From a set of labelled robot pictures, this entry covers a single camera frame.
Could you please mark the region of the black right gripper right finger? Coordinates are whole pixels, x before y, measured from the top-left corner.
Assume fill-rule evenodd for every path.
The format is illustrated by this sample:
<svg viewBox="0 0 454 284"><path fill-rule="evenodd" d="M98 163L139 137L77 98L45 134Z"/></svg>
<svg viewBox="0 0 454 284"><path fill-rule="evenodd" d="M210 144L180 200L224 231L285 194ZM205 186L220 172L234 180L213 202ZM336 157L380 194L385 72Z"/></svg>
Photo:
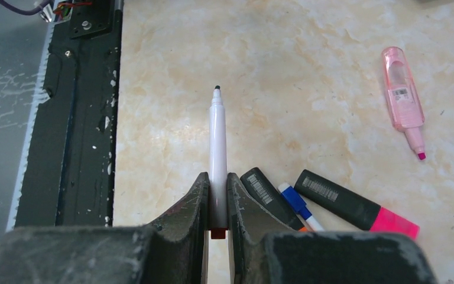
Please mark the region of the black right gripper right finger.
<svg viewBox="0 0 454 284"><path fill-rule="evenodd" d="M436 283L421 248L395 233L292 230L227 180L232 283Z"/></svg>

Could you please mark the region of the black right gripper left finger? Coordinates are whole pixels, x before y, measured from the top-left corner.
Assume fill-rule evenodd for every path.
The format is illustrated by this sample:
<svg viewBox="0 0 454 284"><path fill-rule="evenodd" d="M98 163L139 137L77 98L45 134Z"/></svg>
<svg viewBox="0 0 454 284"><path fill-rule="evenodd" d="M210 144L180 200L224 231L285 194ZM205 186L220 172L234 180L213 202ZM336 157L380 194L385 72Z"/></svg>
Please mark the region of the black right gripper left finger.
<svg viewBox="0 0 454 284"><path fill-rule="evenodd" d="M205 283L207 173L149 224L21 227L0 241L0 283Z"/></svg>

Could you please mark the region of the pink capped black highlighter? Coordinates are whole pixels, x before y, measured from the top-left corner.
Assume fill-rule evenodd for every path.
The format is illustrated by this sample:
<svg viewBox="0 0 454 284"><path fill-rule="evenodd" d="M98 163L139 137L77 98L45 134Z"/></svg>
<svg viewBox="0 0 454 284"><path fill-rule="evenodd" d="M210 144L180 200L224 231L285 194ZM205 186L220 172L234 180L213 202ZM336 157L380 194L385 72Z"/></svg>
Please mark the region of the pink capped black highlighter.
<svg viewBox="0 0 454 284"><path fill-rule="evenodd" d="M294 189L360 230L400 233L413 240L420 232L417 224L309 170L301 172Z"/></svg>

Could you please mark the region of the red capped white marker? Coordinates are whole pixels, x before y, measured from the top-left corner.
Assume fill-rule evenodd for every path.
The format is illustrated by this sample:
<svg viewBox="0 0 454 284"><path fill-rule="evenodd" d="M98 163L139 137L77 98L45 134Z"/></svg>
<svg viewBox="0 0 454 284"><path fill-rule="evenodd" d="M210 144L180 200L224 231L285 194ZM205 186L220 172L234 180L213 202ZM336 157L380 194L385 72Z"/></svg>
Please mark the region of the red capped white marker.
<svg viewBox="0 0 454 284"><path fill-rule="evenodd" d="M210 236L226 237L228 230L226 114L221 88L215 86L209 109Z"/></svg>

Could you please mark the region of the pink correction tape pen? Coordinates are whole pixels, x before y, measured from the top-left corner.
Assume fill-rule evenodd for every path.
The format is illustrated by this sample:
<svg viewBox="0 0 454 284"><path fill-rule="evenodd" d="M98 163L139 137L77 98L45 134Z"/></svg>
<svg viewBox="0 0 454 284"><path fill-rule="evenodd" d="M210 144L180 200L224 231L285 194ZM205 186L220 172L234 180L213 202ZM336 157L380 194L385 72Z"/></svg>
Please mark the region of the pink correction tape pen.
<svg viewBox="0 0 454 284"><path fill-rule="evenodd" d="M387 47L381 52L385 100L393 127L403 133L419 160L426 159L422 126L425 117L413 75L403 50Z"/></svg>

